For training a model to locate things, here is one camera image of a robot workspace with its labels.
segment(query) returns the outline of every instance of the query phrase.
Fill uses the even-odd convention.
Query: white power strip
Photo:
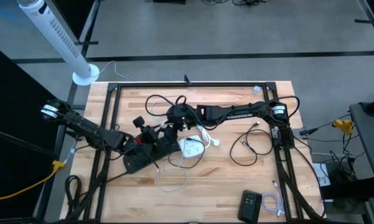
[[[186,140],[186,138],[181,139],[179,141],[179,145],[182,156],[186,159],[200,156],[205,150],[205,146],[201,142],[199,142],[201,141],[199,135],[190,136],[188,138],[195,139],[197,141]]]

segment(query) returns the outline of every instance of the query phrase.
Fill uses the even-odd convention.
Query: yellow extension cord
[[[53,165],[54,165],[54,168],[53,168],[53,171],[52,171],[52,173],[48,176],[48,177],[46,177],[46,178],[44,178],[44,179],[42,179],[41,181],[39,181],[38,183],[36,183],[36,184],[34,184],[34,185],[31,185],[31,186],[29,186],[29,187],[27,187],[27,188],[25,188],[25,189],[22,189],[22,190],[20,190],[20,191],[18,191],[18,192],[16,192],[16,193],[13,193],[13,194],[10,194],[10,195],[7,195],[7,196],[3,196],[3,197],[0,197],[0,200],[4,200],[4,199],[8,199],[8,198],[11,198],[11,197],[14,197],[14,196],[16,196],[16,195],[19,195],[19,194],[21,194],[21,193],[23,193],[23,192],[25,192],[25,191],[27,191],[27,190],[30,190],[30,189],[32,189],[32,188],[34,188],[34,187],[36,187],[36,186],[38,186],[38,185],[40,185],[40,184],[42,184],[42,183],[44,183],[44,182],[46,182],[48,179],[50,179],[58,170],[60,170],[61,168],[64,168],[65,167],[65,164],[63,163],[63,162],[59,162],[59,161],[53,161],[53,163],[52,163]]]

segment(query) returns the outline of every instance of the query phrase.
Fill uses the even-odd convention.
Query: black remote
[[[239,206],[238,219],[245,223],[257,223],[262,198],[263,196],[259,193],[244,190],[241,205]]]

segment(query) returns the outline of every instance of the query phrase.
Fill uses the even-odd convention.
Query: gray floor
[[[92,36],[100,44],[91,46],[88,56],[374,50],[372,26],[356,24],[354,19],[366,17],[353,0],[273,0],[251,8],[236,7],[231,2],[206,6],[198,0],[189,0],[186,5],[109,0],[101,3]],[[0,49],[10,58],[59,57],[15,1],[10,0],[0,0]],[[306,127],[316,127],[346,114],[349,104],[374,100],[374,56],[117,64],[119,73],[131,81],[182,80],[184,74],[191,80],[291,80],[301,99],[300,112]],[[106,63],[96,65],[103,68]],[[55,96],[67,98],[72,71],[66,64],[20,66]],[[99,79],[121,80],[113,67]],[[84,104],[88,91],[88,87],[79,87],[75,104]],[[314,135],[318,139],[341,138],[340,131],[331,127]],[[66,157],[70,144],[67,139],[61,157]],[[342,151],[337,142],[309,144],[314,152]],[[349,148],[356,155],[363,151],[359,139],[352,140]],[[313,155],[316,162],[328,158]],[[355,170],[360,178],[373,175],[365,156],[355,163]],[[49,221],[58,219],[63,180],[68,173],[69,168],[55,178],[46,217]],[[358,215],[329,217],[361,222]]]

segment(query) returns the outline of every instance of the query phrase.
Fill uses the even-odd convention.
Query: white charging cable
[[[104,69],[103,69],[102,71],[99,72],[99,74],[103,73],[103,72],[105,71],[105,69],[108,67],[108,65],[109,65],[110,63],[113,63],[113,64],[115,65],[115,74],[117,74],[118,76],[120,76],[120,77],[122,77],[122,78],[125,78],[127,81],[129,81],[129,78],[128,78],[128,77],[126,77],[126,76],[124,76],[124,75],[120,75],[120,74],[116,71],[116,62],[115,62],[115,61],[110,61],[110,62],[108,62],[108,63],[105,65]]]
[[[263,201],[262,201],[261,204],[263,205],[264,209],[268,213],[276,214],[276,216],[279,217],[280,215],[285,214],[285,212],[281,210],[283,205],[284,205],[284,202],[283,202],[283,199],[282,199],[281,190],[279,189],[279,186],[275,182],[275,180],[273,180],[273,185],[274,185],[275,189],[278,191],[279,197],[277,195],[273,194],[273,193],[265,193],[265,194],[263,194]],[[269,207],[266,206],[266,197],[274,198],[274,200],[276,202],[276,207],[275,208],[269,208]]]
[[[161,190],[163,190],[163,192],[175,192],[175,191],[178,191],[178,190],[182,189],[183,187],[185,187],[188,184],[188,179],[189,179],[188,178],[188,173],[187,173],[187,171],[185,171],[184,168],[180,168],[180,166],[182,165],[182,159],[183,159],[183,155],[181,154],[181,160],[178,160],[178,159],[169,159],[169,160],[166,160],[162,164],[162,167],[160,168],[160,170],[159,169],[157,170],[157,183],[159,185],[159,188]],[[172,170],[172,171],[165,171],[164,170],[164,166],[165,166],[166,162],[171,161],[171,160],[177,161],[179,163],[179,165],[177,166],[177,169]],[[184,172],[184,175],[185,175],[185,182],[184,182],[184,184],[181,185],[180,187],[176,188],[176,189],[164,189],[162,187],[162,184],[161,184],[161,172],[163,174],[165,174],[165,175],[169,175],[169,174],[175,173],[175,172],[180,171],[180,170],[182,170]]]
[[[151,106],[151,113],[153,113],[153,114],[154,114],[154,106],[157,103],[167,103],[167,101],[165,101],[165,100],[155,101]],[[161,123],[162,121],[164,121],[167,118],[167,116],[152,116],[152,117],[154,118],[155,122],[157,122],[157,123]]]
[[[207,146],[205,146],[205,149],[207,149],[210,146],[210,142],[212,142],[212,141],[213,141],[213,145],[215,145],[215,146],[220,145],[220,141],[210,137],[209,133],[202,126],[198,125],[197,128],[199,129],[200,133],[202,134],[203,140],[205,142],[208,142]]]
[[[78,138],[78,136],[76,136],[76,138],[75,138],[75,142],[72,144],[72,147],[70,148],[70,151],[69,151],[69,153],[68,153],[67,158],[63,161],[64,164],[66,164],[66,163],[68,162],[69,156],[70,156],[71,154],[74,154],[74,153],[75,153],[75,145],[76,145],[76,142],[77,142],[77,138]]]

